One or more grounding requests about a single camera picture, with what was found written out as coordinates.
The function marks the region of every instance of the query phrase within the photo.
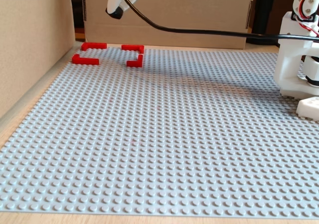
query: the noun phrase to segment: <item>black cable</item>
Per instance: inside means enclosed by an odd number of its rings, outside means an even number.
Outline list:
[[[305,41],[316,41],[319,42],[319,37],[311,36],[299,36],[299,35],[263,35],[263,34],[253,34],[253,33],[244,33],[244,32],[232,32],[232,31],[217,31],[217,30],[196,30],[196,29],[178,29],[178,28],[169,28],[155,24],[144,16],[131,2],[130,0],[124,0],[129,7],[145,22],[147,22],[152,27],[167,32],[174,33],[188,33],[188,34],[207,34],[207,35],[222,35],[222,36],[236,36],[244,38],[254,38],[254,39],[289,39],[289,40],[305,40]]]

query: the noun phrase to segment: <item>cardboard wall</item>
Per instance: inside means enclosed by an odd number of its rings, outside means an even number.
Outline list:
[[[0,0],[0,117],[73,43],[71,0]]]
[[[247,32],[252,0],[138,0],[135,5],[159,25]],[[85,34],[90,42],[243,49],[244,38],[176,34],[156,30],[133,11],[110,18],[107,0],[84,0]]]

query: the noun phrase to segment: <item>wooden table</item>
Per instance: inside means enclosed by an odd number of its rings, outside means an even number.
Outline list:
[[[0,119],[0,147],[15,131],[24,117],[29,113],[37,100],[49,87],[58,73],[70,60],[76,49],[81,46],[76,42],[74,47],[48,71],[15,105]],[[175,49],[192,51],[236,51],[236,52],[278,52],[275,46],[246,45],[245,50],[154,47],[146,49]],[[314,224],[319,221],[308,220],[267,220],[267,219],[226,219],[226,218],[185,218],[185,217],[150,217],[150,216],[113,216],[113,215],[78,215],[78,214],[37,214],[37,213],[0,213],[0,224]]]

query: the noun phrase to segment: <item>black tip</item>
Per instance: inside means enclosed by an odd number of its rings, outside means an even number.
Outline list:
[[[122,18],[123,13],[124,13],[123,9],[121,9],[120,7],[118,7],[118,8],[115,10],[114,13],[109,14],[107,8],[106,8],[105,12],[106,12],[108,15],[110,15],[110,17],[115,18],[115,19],[118,19],[118,20]]]

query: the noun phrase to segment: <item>lego baseplate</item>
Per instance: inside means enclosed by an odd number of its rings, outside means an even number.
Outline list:
[[[319,219],[319,126],[276,54],[78,51],[0,152],[0,210]]]

